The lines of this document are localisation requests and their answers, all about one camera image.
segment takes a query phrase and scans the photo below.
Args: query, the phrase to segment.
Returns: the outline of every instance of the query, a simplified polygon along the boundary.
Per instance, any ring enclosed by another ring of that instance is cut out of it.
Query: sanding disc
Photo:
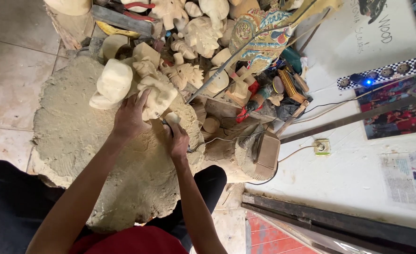
[[[283,82],[279,76],[275,76],[272,80],[272,87],[274,91],[278,94],[283,94],[285,88],[283,87]]]

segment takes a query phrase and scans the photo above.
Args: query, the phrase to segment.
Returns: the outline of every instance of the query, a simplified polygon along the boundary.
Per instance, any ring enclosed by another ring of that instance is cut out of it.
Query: newspaper clipping
[[[416,210],[416,152],[382,155],[381,162],[389,201]]]

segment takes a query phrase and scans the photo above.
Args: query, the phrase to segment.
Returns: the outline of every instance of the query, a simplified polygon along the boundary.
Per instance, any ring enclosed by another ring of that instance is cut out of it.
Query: hand
[[[172,128],[174,137],[172,138],[171,129],[169,126],[164,125],[167,136],[172,139],[172,144],[170,147],[171,158],[174,159],[183,159],[186,158],[186,152],[188,151],[189,145],[189,135],[186,131],[180,126],[180,124],[169,122],[169,125]]]
[[[125,99],[121,107],[115,113],[114,128],[111,136],[121,141],[130,141],[140,133],[150,130],[152,126],[142,121],[142,110],[150,89],[146,89],[141,98],[137,94]]]

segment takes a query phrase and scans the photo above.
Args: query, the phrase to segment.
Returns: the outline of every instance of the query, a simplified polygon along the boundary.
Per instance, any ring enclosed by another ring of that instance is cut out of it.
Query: wooden workbench
[[[195,91],[197,91],[197,88],[195,88],[193,85],[188,83],[188,85],[183,90],[193,94],[195,93]],[[215,98],[213,97],[214,95],[216,94],[208,91],[208,89],[203,90],[199,94],[199,96],[203,98],[212,99],[212,100],[215,100],[215,101],[218,101],[218,102],[221,102],[221,103],[233,106],[233,107],[242,108],[241,106],[239,106],[238,103],[236,103],[234,100],[228,97],[224,92],[222,92],[220,95],[217,95]],[[250,117],[258,119],[262,123],[273,121],[274,119],[277,118],[277,113],[275,112],[275,108],[271,106],[273,106],[273,104],[269,100],[265,100],[263,103],[263,108],[258,111],[254,111],[250,113]]]

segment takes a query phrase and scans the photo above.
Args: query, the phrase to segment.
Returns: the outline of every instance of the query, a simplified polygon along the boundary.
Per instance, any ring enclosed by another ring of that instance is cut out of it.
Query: person
[[[164,125],[181,194],[173,212],[111,234],[85,225],[122,148],[151,128],[142,121],[149,92],[122,102],[111,134],[67,190],[47,187],[0,160],[0,254],[187,253],[192,245],[197,253],[226,253],[211,218],[226,174],[210,166],[193,176],[186,158],[189,136],[175,123]]]

